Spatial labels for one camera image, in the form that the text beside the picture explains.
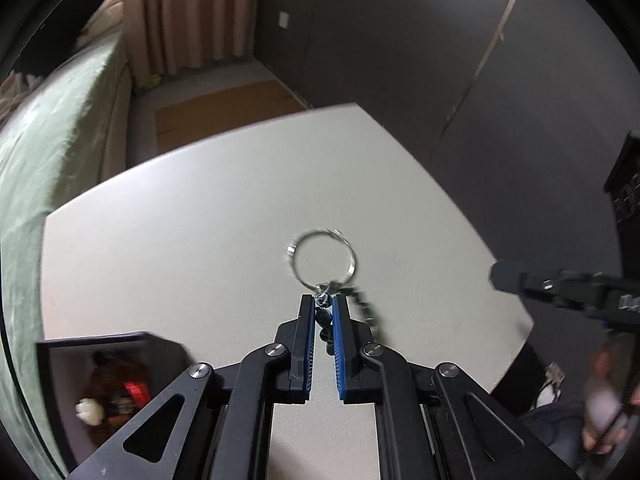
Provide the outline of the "person's right hand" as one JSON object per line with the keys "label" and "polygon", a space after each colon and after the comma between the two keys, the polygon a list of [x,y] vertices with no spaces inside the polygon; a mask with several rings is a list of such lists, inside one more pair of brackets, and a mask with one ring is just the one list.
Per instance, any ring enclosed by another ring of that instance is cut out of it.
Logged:
{"label": "person's right hand", "polygon": [[628,416],[623,414],[615,424],[622,401],[617,381],[626,372],[634,340],[618,334],[611,337],[591,361],[589,378],[585,385],[585,414],[582,427],[582,445],[588,452],[608,454],[627,435]]}

